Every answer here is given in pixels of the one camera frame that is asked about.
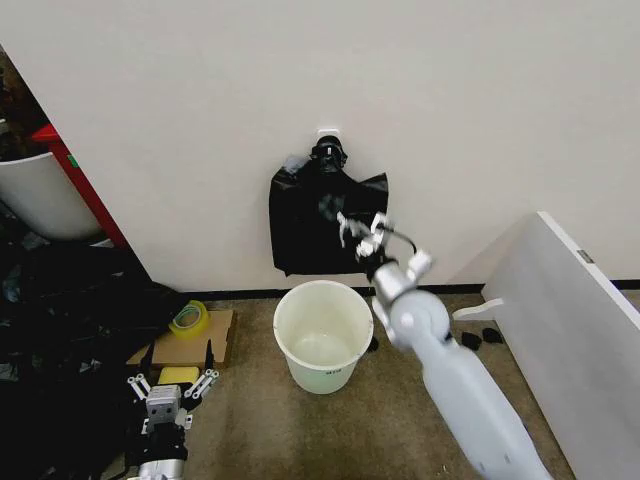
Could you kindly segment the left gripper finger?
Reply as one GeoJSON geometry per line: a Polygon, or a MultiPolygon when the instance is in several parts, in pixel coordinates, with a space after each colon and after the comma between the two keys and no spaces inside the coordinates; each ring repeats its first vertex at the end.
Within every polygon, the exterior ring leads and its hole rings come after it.
{"type": "Polygon", "coordinates": [[[154,354],[154,342],[151,342],[138,364],[138,372],[127,378],[127,384],[133,390],[137,401],[145,401],[151,391],[146,375],[149,373],[154,354]]]}
{"type": "Polygon", "coordinates": [[[212,341],[208,340],[206,346],[204,370],[197,378],[196,382],[184,393],[185,399],[193,401],[203,399],[219,378],[219,372],[214,369],[215,356],[212,348],[212,341]]]}

